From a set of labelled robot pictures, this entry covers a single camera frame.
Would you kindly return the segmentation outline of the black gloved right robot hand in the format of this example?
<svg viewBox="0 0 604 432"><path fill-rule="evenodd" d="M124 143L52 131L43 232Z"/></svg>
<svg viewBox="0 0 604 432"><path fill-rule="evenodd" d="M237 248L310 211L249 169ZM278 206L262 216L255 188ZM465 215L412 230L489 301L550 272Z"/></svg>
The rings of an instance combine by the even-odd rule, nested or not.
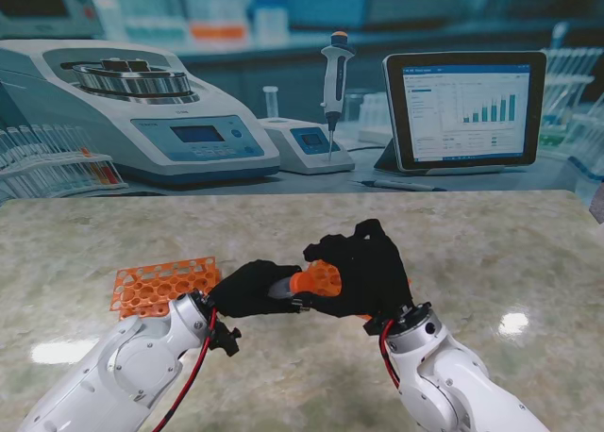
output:
<svg viewBox="0 0 604 432"><path fill-rule="evenodd" d="M342 318L352 315L393 319L401 307L413 307L408 277L399 251L377 219L355 226L354 233L326 235L304 250L307 262L321 260L337 268L342 281L333 297L300 292L306 307Z"/></svg>

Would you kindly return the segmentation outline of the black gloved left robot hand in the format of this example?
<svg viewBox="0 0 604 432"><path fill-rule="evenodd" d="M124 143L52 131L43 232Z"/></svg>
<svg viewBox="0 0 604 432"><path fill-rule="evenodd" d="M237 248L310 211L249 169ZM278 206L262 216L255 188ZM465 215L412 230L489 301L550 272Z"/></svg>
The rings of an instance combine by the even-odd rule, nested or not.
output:
<svg viewBox="0 0 604 432"><path fill-rule="evenodd" d="M311 306L307 294L292 299L276 299L268 292L279 280L300 273L297 265L277 265L258 259L247 262L233 274L218 283L209 293L209 299L224 316L244 318L255 315L298 313Z"/></svg>

